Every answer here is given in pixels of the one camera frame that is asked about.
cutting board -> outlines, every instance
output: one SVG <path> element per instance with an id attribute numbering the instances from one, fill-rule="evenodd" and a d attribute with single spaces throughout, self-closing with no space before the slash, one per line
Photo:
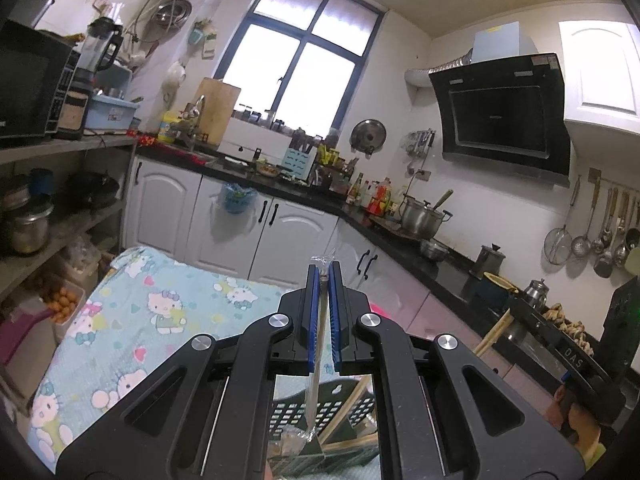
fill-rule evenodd
<path id="1" fill-rule="evenodd" d="M 219 145 L 234 111 L 240 89 L 217 79 L 206 77 L 201 81 L 191 102 L 196 102 L 201 95 L 204 95 L 206 99 L 200 118 L 202 140 L 209 144 Z"/>

pink heart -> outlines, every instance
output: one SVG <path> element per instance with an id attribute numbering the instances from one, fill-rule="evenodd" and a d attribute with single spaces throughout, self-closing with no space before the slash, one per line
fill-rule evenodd
<path id="1" fill-rule="evenodd" d="M 146 348 L 136 348 L 133 351 L 133 357 L 135 357 L 136 361 L 138 361 L 139 363 L 145 360 L 145 355 L 146 355 Z"/>

black range hood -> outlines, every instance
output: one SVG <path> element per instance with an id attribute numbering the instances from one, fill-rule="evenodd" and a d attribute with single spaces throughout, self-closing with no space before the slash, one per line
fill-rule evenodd
<path id="1" fill-rule="evenodd" d="M 430 77 L 442 158 L 569 187 L 571 140 L 556 54 L 493 59 Z"/>

silver screw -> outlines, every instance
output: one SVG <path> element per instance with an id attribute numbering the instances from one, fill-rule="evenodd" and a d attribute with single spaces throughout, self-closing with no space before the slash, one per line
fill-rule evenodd
<path id="1" fill-rule="evenodd" d="M 283 326 L 287 326 L 288 323 L 289 323 L 289 317 L 285 316 L 284 314 L 273 314 L 273 316 L 269 318 L 269 324 L 276 328 L 282 328 Z"/>
<path id="2" fill-rule="evenodd" d="M 380 324 L 380 316 L 378 314 L 363 314 L 360 322 L 364 326 L 378 326 Z"/>
<path id="3" fill-rule="evenodd" d="M 458 346 L 458 340 L 451 334 L 442 334 L 438 338 L 438 345 L 445 350 L 453 350 Z"/>
<path id="4" fill-rule="evenodd" d="M 208 335 L 199 335 L 191 341 L 191 347 L 194 350 L 206 350 L 211 346 L 213 340 Z"/>

countertop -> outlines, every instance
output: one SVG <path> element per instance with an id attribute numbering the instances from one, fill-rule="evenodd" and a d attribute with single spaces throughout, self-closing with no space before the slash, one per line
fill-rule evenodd
<path id="1" fill-rule="evenodd" d="M 164 146 L 139 147 L 137 154 L 217 180 L 253 187 L 258 192 L 336 215 L 388 254 L 480 337 L 484 337 L 497 321 L 497 317 L 488 309 L 471 307 L 473 288 L 478 280 L 468 272 L 472 261 L 460 254 L 452 253 L 437 264 L 429 262 L 420 256 L 417 246 L 399 243 L 397 237 L 383 228 L 371 226 L 362 209 L 338 203 L 311 188 L 228 168 L 222 163 L 202 166 L 183 153 Z M 561 384 L 564 368 L 532 336 L 528 335 L 520 345 L 500 338 L 494 349 L 507 361 L 518 365 L 550 394 Z"/>

